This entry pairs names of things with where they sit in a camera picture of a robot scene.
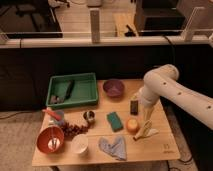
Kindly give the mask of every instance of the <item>white bowl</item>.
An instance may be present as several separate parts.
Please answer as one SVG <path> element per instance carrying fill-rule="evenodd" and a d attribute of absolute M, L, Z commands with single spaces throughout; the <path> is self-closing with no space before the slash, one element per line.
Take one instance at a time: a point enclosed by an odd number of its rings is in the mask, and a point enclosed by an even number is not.
<path fill-rule="evenodd" d="M 71 142 L 73 153 L 83 156 L 88 151 L 88 138 L 85 134 L 76 135 Z"/>

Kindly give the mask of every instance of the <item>glass wall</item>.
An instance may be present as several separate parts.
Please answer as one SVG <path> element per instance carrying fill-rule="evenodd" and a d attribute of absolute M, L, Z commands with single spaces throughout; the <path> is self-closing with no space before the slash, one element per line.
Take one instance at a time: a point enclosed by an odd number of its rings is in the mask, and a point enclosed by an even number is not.
<path fill-rule="evenodd" d="M 212 0 L 1 0 L 0 43 L 134 44 L 168 36 L 206 41 L 212 14 Z"/>

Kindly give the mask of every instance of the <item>gray floor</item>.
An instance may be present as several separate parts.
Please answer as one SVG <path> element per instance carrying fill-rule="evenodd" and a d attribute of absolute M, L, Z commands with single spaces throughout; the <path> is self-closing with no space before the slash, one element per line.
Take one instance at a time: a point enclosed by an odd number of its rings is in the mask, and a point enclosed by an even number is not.
<path fill-rule="evenodd" d="M 181 152 L 181 158 L 190 158 L 190 151 L 179 129 L 176 118 L 170 108 L 167 109 L 168 119 L 174 132 L 176 142 Z M 14 112 L 1 112 L 4 117 Z M 49 167 L 32 167 L 32 157 L 36 137 L 39 133 L 43 114 L 40 111 L 23 113 L 12 118 L 0 120 L 0 170 L 1 171 L 51 171 Z M 170 167 L 180 168 L 181 171 L 196 171 L 194 162 L 183 165 L 178 160 L 169 161 Z M 62 171 L 167 171 L 165 161 L 132 164 L 93 165 L 93 166 L 64 166 Z"/>

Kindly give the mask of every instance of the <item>green plastic tray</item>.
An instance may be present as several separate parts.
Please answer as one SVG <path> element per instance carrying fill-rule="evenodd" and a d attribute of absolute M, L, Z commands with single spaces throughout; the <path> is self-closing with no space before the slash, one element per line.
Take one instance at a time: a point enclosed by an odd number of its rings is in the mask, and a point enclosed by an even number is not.
<path fill-rule="evenodd" d="M 74 86 L 70 98 L 63 103 L 50 104 L 51 95 L 63 98 L 70 80 Z M 83 73 L 63 76 L 53 76 L 50 79 L 46 106 L 52 109 L 61 109 L 98 103 L 98 90 L 95 73 Z"/>

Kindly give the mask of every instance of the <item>table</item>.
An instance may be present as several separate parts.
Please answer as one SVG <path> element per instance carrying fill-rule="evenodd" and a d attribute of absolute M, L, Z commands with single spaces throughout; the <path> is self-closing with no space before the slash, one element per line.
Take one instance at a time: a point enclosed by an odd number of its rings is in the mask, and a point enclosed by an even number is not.
<path fill-rule="evenodd" d="M 156 160 L 172 160 L 180 158 L 180 153 L 170 129 L 167 117 L 163 110 L 160 100 L 155 105 L 151 120 L 153 128 L 159 130 L 159 133 L 152 137 L 133 140 L 131 135 L 124 127 L 123 130 L 114 133 L 106 119 L 106 115 L 116 111 L 123 124 L 129 118 L 137 118 L 142 121 L 142 106 L 139 105 L 139 114 L 130 115 L 130 98 L 143 85 L 140 79 L 122 80 L 125 85 L 125 94 L 121 98 L 112 99 L 107 97 L 102 89 L 104 80 L 98 81 L 99 103 L 96 106 L 84 106 L 69 108 L 64 110 L 65 119 L 71 124 L 82 125 L 85 123 L 83 113 L 87 110 L 93 110 L 96 114 L 95 125 L 89 129 L 87 136 L 89 139 L 89 152 L 85 157 L 76 156 L 71 152 L 71 141 L 65 141 L 63 147 L 54 154 L 43 154 L 35 148 L 32 165 L 33 166 L 59 166 L 59 165 L 88 165 L 88 164 L 107 164 L 124 161 L 115 160 L 108 154 L 99 150 L 98 140 L 100 137 L 108 139 L 111 143 L 115 136 L 123 135 L 126 140 L 127 161 L 142 162 Z M 49 115 L 45 115 L 41 131 L 48 127 Z"/>

